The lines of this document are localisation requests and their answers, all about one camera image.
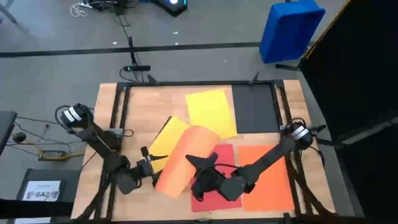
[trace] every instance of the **sheet of paper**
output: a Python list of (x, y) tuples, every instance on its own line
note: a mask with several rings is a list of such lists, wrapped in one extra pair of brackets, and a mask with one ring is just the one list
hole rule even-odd
[(201, 126), (192, 126), (185, 130), (171, 153), (155, 189), (170, 198), (177, 198), (195, 175), (194, 166), (185, 156), (206, 158), (219, 141), (220, 137), (217, 134)]
[(211, 90), (185, 96), (191, 125), (214, 131), (221, 139), (236, 136), (236, 125), (224, 90)]
[[(55, 202), (60, 195), (60, 180), (56, 181), (29, 181), (27, 183), (24, 201)], [(18, 218), (14, 224), (25, 223), (50, 223), (51, 217), (45, 218)]]
[[(252, 164), (274, 146), (239, 146), (239, 164)], [(264, 171), (250, 194), (243, 195), (245, 211), (292, 211), (294, 210), (285, 159), (279, 159)]]
[[(215, 153), (218, 155), (216, 163), (229, 164), (235, 166), (234, 150), (231, 144), (217, 145), (214, 148)], [(231, 172), (235, 170), (232, 167), (217, 166), (216, 169), (225, 176), (230, 177)], [(229, 202), (223, 198), (219, 193), (212, 191), (207, 192), (203, 196), (203, 201), (199, 202), (191, 193), (191, 208), (193, 212), (208, 212), (220, 209), (240, 208), (242, 207), (242, 199), (238, 198), (234, 202)]]
[[(181, 135), (189, 127), (190, 125), (186, 124), (182, 120), (176, 117), (171, 117), (167, 124), (163, 127), (163, 130), (161, 130), (161, 132), (155, 138), (152, 145), (150, 145), (149, 152), (154, 156), (171, 155)], [(151, 164), (154, 171), (161, 171), (165, 167), (168, 160), (169, 157), (152, 161)]]

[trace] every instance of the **light orange paper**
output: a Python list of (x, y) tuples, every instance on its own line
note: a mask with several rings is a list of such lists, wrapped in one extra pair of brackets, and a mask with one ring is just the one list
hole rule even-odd
[[(186, 124), (182, 120), (171, 117), (167, 124), (163, 127), (163, 130), (156, 137), (155, 141), (150, 145), (149, 152), (154, 156), (169, 156), (174, 150), (175, 146), (178, 143), (178, 140), (184, 133), (186, 129), (190, 127), (189, 124)], [(159, 159), (156, 161), (152, 161), (152, 167), (155, 173), (161, 171), (166, 162), (169, 160), (169, 157)]]
[(221, 139), (237, 135), (235, 119), (224, 90), (211, 90), (185, 96), (191, 125), (214, 131)]
[[(252, 164), (273, 147), (239, 146), (239, 165)], [(243, 210), (249, 212), (294, 210), (284, 158), (279, 159), (260, 175), (250, 194), (243, 195)]]
[(171, 198), (177, 198), (195, 175), (195, 168), (185, 155), (208, 157), (220, 137), (201, 126), (192, 126), (184, 131), (170, 155), (155, 189)]

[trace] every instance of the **blue plastic box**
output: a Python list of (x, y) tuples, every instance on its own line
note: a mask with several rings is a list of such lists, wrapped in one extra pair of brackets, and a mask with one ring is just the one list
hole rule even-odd
[(313, 0), (274, 4), (260, 43), (262, 61), (300, 58), (324, 14)]

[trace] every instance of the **gray floor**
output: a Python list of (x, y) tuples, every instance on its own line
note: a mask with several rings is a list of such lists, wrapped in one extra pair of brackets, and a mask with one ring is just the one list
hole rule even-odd
[[(85, 9), (87, 17), (74, 18), (69, 7), (75, 2), (77, 0), (14, 0), (9, 11), (19, 25), (3, 18), (0, 52), (126, 47), (116, 16)], [(282, 1), (189, 0), (189, 10), (177, 18), (143, 3), (128, 10), (126, 19), (131, 27), (127, 27), (127, 33), (133, 36), (137, 46), (258, 42), (269, 9), (277, 2)], [(326, 9), (326, 14), (313, 39), (323, 32), (344, 0), (317, 0), (317, 3)], [(152, 66), (150, 73), (160, 81), (248, 80), (257, 71), (263, 80), (299, 79), (313, 124), (324, 123), (302, 74), (264, 65), (258, 48), (141, 52), (139, 57), (143, 64)], [(129, 61), (129, 54), (0, 58), (0, 110), (53, 120), (53, 112), (60, 105), (80, 102), (94, 106), (99, 84), (121, 81), (118, 71)], [(18, 122), (37, 134), (44, 130), (41, 123)], [(321, 137), (329, 137), (327, 133), (323, 135)], [(47, 137), (76, 140), (54, 125)], [(34, 152), (34, 148), (25, 149)], [(66, 150), (66, 147), (52, 149)], [(336, 210), (341, 215), (352, 215), (336, 155), (333, 149), (323, 147), (321, 150), (325, 153), (326, 174)], [(81, 162), (81, 157), (67, 162), (39, 162), (31, 155), (7, 147), (0, 157), (0, 198), (15, 198), (27, 168), (77, 170)]]

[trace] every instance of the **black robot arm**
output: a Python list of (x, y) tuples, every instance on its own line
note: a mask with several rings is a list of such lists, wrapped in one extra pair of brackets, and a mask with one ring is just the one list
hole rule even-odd
[(109, 176), (116, 179), (120, 191), (124, 194), (140, 187), (141, 179), (154, 175), (151, 161), (166, 157), (150, 155), (148, 149), (142, 147), (141, 152), (144, 158), (137, 162), (137, 166), (130, 168), (128, 158), (118, 152), (123, 138), (122, 130), (102, 130), (94, 123), (93, 113), (85, 105), (78, 103), (61, 108), (66, 109), (62, 111), (60, 120), (57, 112), (55, 113), (58, 123), (70, 134), (87, 142), (104, 159)]
[(196, 168), (196, 181), (191, 190), (195, 198), (203, 200), (205, 192), (216, 190), (228, 201), (234, 201), (243, 193), (250, 193), (256, 185), (261, 173), (277, 162), (280, 158), (294, 150), (308, 148), (313, 142), (314, 134), (304, 123), (294, 122), (284, 127), (280, 142), (253, 164), (238, 167), (230, 178), (215, 169), (218, 155), (213, 153), (209, 158), (191, 155), (185, 157)]

